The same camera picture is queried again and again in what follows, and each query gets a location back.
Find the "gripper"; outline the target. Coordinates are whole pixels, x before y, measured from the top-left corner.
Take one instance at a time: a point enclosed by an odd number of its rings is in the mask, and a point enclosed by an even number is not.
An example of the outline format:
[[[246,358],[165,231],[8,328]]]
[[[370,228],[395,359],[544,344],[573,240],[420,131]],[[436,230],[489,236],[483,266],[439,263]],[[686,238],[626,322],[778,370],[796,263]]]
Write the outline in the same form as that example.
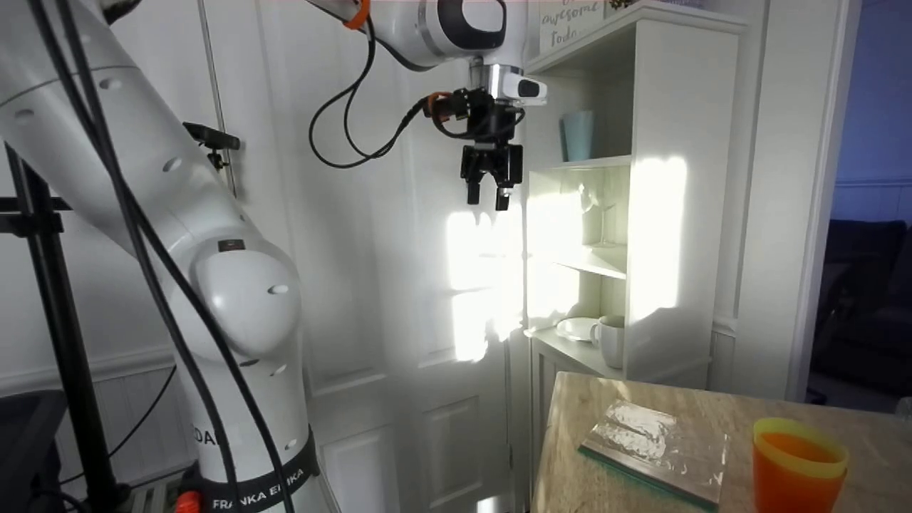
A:
[[[460,177],[465,180],[467,204],[481,202],[481,181],[489,173],[495,181],[496,212],[510,208],[515,184],[524,179],[522,146],[512,143],[516,127],[527,116],[523,107],[495,100],[482,88],[467,91],[467,140],[463,147]]]

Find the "blue cup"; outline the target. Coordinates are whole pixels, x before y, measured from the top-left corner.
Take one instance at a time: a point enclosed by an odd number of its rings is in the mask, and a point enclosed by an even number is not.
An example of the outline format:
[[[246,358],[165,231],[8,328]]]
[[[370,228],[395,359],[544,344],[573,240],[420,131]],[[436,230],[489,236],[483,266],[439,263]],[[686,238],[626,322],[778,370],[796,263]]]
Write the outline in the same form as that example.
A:
[[[564,162],[589,160],[593,155],[595,113],[579,110],[566,113],[560,120]]]

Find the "wine glass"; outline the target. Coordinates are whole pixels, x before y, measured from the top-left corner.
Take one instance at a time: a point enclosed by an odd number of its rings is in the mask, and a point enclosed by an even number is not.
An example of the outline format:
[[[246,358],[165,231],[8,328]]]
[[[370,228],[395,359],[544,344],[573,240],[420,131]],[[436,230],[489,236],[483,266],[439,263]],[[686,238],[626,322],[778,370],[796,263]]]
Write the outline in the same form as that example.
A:
[[[582,182],[577,192],[582,243],[594,247],[625,246],[628,243],[628,184],[607,177],[601,182]]]

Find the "white plate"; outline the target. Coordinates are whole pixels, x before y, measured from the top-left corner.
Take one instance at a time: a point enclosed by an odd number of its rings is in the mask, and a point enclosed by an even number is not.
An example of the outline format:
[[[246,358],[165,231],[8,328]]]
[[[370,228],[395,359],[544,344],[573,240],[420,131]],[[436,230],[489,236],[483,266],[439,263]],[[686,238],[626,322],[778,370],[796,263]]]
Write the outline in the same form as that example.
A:
[[[597,324],[599,324],[598,318],[566,318],[556,325],[556,334],[570,341],[592,342],[593,328]]]

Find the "white panelled door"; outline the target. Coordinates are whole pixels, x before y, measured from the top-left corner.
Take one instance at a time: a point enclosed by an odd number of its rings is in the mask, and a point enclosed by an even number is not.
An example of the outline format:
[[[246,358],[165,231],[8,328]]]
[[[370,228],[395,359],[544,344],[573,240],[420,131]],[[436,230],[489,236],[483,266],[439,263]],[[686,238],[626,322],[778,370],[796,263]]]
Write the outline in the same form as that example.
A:
[[[342,98],[315,127],[323,162],[306,173],[300,257],[307,278],[307,370],[330,482],[344,511],[506,511],[504,349],[489,327],[493,273],[479,243],[491,218],[467,204],[463,142],[422,113],[434,90],[468,84],[465,50],[447,42],[440,7],[463,0],[319,0],[307,72],[328,100],[372,72],[344,123]]]

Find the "lettered sign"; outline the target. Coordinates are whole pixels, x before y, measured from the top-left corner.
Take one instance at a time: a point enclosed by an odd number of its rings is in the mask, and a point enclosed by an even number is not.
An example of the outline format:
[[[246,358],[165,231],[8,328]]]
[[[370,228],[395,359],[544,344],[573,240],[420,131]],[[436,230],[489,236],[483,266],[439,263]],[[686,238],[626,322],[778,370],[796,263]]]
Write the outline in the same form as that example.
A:
[[[546,0],[539,3],[539,54],[561,48],[601,25],[606,0]]]

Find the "white shelf cabinet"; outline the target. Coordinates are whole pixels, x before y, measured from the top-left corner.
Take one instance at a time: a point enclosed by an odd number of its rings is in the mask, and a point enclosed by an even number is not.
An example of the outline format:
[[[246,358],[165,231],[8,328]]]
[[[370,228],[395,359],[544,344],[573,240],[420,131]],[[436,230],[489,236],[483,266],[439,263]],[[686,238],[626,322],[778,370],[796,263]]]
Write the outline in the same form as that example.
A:
[[[525,309],[533,451],[559,371],[704,389],[711,362],[740,34],[733,16],[661,0],[609,9],[601,25],[540,54],[548,87],[524,121]],[[561,117],[595,113],[593,155],[564,162]],[[625,246],[582,243],[579,187],[628,184]],[[562,319],[625,316],[624,367]]]

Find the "white mug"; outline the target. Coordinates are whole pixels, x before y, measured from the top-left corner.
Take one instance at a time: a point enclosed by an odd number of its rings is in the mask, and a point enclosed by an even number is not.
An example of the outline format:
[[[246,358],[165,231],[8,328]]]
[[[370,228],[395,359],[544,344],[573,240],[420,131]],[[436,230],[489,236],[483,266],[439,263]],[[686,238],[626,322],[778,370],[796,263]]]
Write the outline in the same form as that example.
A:
[[[611,369],[624,367],[625,316],[603,316],[590,328],[590,339]]]

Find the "clear plastic bag on board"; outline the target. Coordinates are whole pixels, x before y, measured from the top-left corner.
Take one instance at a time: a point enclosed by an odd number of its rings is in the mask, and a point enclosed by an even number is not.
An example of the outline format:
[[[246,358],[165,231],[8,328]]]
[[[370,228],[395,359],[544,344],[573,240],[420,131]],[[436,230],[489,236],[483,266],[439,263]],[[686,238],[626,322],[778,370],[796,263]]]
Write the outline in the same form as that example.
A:
[[[645,486],[717,513],[729,448],[726,432],[615,400],[577,450]]]

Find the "dark sofa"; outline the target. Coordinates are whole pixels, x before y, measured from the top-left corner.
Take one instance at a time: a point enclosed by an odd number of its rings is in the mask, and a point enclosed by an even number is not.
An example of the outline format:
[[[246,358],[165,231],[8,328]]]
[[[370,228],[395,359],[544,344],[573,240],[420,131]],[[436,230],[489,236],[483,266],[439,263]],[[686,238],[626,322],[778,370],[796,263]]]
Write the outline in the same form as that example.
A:
[[[912,395],[912,225],[830,221],[810,369]]]

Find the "stack of orange plastic cups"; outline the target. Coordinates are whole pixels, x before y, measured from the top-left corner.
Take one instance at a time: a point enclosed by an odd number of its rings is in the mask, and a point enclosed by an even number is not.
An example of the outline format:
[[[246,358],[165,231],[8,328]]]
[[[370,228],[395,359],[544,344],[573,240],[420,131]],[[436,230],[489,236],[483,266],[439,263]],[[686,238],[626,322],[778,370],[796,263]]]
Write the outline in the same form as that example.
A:
[[[756,513],[833,513],[848,450],[818,428],[765,417],[752,429]]]

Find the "stand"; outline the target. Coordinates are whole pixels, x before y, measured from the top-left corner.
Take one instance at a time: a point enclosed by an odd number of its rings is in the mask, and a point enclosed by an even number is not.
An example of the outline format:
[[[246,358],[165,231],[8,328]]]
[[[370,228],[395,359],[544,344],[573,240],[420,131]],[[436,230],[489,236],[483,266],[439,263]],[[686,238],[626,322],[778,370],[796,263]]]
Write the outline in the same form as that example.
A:
[[[4,149],[16,196],[0,198],[0,232],[25,238],[29,247],[56,369],[71,413],[89,512],[116,513],[130,490],[117,481],[110,463],[60,241],[63,222],[46,182],[9,144]]]

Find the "black case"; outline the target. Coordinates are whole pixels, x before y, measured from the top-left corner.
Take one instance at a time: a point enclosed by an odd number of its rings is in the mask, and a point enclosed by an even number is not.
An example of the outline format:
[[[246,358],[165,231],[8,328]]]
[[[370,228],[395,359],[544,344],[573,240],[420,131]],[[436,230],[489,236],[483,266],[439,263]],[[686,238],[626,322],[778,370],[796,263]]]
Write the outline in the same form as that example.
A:
[[[56,435],[66,412],[62,390],[0,397],[0,513],[65,513]]]

